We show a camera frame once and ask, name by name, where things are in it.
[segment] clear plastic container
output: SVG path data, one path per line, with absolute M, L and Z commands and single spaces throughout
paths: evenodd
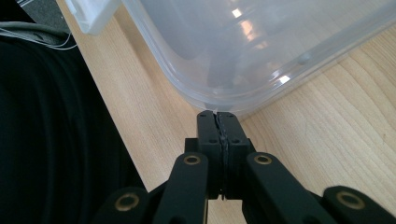
M 244 114 L 396 21 L 394 0 L 122 0 L 191 104 Z

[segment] white cable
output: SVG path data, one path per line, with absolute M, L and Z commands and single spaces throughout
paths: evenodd
M 34 40 L 34 39 L 32 39 L 32 38 L 29 38 L 29 37 L 27 37 L 27 36 L 20 35 L 20 34 L 17 34 L 17 33 L 15 33 L 15 32 L 12 32 L 12 31 L 9 31 L 9 30 L 3 29 L 3 28 L 0 28 L 0 31 L 3 31 L 3 32 L 6 32 L 6 33 L 15 35 L 15 36 L 9 36 L 9 35 L 7 35 L 8 37 L 14 37 L 14 38 L 19 38 L 19 39 L 22 39 L 22 40 L 26 40 L 26 41 L 29 41 L 29 42 L 32 42 L 32 43 L 35 43 L 35 44 L 38 44 L 38 45 L 45 46 L 45 47 L 47 47 L 47 48 L 49 48 L 49 49 L 69 50 L 69 49 L 73 49 L 73 48 L 75 48 L 75 47 L 77 46 L 77 44 L 76 44 L 76 45 L 74 45 L 74 46 L 72 46 L 72 47 L 70 47 L 70 48 L 65 48 L 65 49 L 60 48 L 60 47 L 63 47 L 64 45 L 67 44 L 67 42 L 68 42 L 69 39 L 70 39 L 71 34 L 69 34 L 69 36 L 67 37 L 67 39 L 66 39 L 61 45 L 51 45 L 51 44 L 39 42 L 39 41 Z

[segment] wood grain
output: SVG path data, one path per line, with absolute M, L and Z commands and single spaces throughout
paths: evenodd
M 61 10 L 148 190 L 165 181 L 197 111 L 171 86 L 121 7 L 99 36 Z M 242 125 L 309 190 L 361 190 L 396 215 L 396 26 Z M 209 223 L 243 223 L 240 202 L 209 204 Z

